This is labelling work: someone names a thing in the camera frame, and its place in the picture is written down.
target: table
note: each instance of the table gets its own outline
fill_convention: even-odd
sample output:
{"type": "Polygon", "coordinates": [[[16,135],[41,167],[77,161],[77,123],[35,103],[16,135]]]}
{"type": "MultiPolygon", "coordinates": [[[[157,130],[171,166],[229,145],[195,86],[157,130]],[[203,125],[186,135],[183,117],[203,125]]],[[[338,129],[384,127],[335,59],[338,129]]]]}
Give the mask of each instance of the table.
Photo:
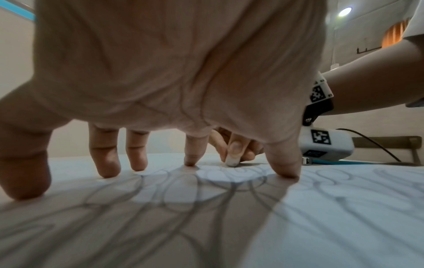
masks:
{"type": "Polygon", "coordinates": [[[100,179],[89,157],[51,159],[44,197],[0,193],[0,267],[424,267],[424,169],[304,166],[282,179],[259,157],[149,167],[100,179]]]}

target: cable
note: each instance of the cable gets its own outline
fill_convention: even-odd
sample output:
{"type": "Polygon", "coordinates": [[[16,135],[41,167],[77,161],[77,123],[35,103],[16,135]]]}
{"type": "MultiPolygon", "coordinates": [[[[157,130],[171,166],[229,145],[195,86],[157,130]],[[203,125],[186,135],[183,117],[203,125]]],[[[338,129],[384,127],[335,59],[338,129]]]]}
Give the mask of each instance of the cable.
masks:
{"type": "Polygon", "coordinates": [[[344,131],[349,131],[349,132],[352,132],[352,133],[358,134],[359,136],[361,136],[361,137],[363,137],[363,138],[365,138],[365,139],[367,139],[367,140],[371,141],[372,143],[374,143],[375,145],[377,145],[378,147],[380,147],[380,148],[381,148],[383,151],[385,151],[386,153],[390,154],[390,156],[391,156],[391,157],[393,157],[396,161],[398,161],[398,162],[402,162],[399,158],[397,158],[394,154],[392,154],[391,152],[389,152],[389,150],[387,150],[386,148],[384,148],[381,144],[379,144],[379,143],[378,143],[378,142],[376,142],[375,140],[373,140],[373,139],[371,139],[371,138],[369,138],[369,137],[365,136],[364,134],[361,134],[361,133],[359,133],[359,132],[357,132],[357,131],[355,131],[355,130],[351,130],[351,129],[348,129],[348,128],[338,128],[337,130],[344,130],[344,131]]]}

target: sleeve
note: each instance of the sleeve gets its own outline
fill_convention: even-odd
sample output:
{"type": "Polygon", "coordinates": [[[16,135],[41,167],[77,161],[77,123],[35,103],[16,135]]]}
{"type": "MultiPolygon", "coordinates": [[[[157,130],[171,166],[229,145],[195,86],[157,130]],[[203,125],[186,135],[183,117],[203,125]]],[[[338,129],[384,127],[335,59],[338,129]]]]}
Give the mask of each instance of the sleeve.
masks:
{"type": "Polygon", "coordinates": [[[403,33],[403,38],[424,34],[424,1],[421,0],[415,10],[415,14],[403,33]]]}

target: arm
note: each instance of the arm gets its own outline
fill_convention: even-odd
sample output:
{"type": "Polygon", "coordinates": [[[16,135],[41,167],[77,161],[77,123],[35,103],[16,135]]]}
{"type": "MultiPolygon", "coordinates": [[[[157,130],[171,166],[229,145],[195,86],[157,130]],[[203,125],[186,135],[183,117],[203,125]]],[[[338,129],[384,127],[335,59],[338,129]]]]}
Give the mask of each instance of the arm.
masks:
{"type": "Polygon", "coordinates": [[[424,35],[366,55],[324,74],[334,93],[334,110],[355,113],[424,97],[424,35]]]}

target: ceiling light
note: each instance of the ceiling light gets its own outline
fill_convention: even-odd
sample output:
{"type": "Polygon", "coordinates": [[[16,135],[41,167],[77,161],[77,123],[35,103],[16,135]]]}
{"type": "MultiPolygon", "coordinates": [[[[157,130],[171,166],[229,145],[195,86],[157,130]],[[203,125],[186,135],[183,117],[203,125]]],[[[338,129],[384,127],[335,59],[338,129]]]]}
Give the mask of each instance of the ceiling light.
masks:
{"type": "Polygon", "coordinates": [[[351,7],[345,8],[339,13],[339,17],[347,16],[352,11],[351,7]]]}

